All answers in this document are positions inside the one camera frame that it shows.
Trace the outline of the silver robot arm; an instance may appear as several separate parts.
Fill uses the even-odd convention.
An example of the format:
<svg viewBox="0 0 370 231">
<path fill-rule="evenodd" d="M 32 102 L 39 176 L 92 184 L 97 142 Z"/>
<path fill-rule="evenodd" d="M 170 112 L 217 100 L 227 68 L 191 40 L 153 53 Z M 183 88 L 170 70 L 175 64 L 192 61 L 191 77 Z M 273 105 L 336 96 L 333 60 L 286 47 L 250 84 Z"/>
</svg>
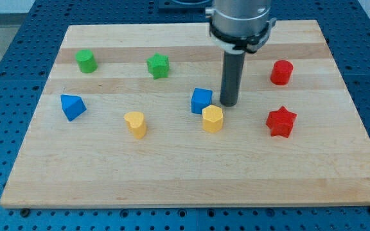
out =
<svg viewBox="0 0 370 231">
<path fill-rule="evenodd" d="M 269 17 L 271 6 L 271 0 L 212 1 L 205 9 L 211 40 L 232 55 L 257 52 L 276 23 Z"/>
</svg>

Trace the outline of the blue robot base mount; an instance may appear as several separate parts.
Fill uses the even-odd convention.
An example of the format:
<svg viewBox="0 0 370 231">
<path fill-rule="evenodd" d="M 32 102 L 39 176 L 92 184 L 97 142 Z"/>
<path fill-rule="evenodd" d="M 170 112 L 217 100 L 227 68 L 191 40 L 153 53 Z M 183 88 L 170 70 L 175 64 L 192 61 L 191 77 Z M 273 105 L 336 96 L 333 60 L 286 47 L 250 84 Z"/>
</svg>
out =
<svg viewBox="0 0 370 231">
<path fill-rule="evenodd" d="M 158 0 L 158 10 L 200 10 L 211 6 L 212 0 Z"/>
</svg>

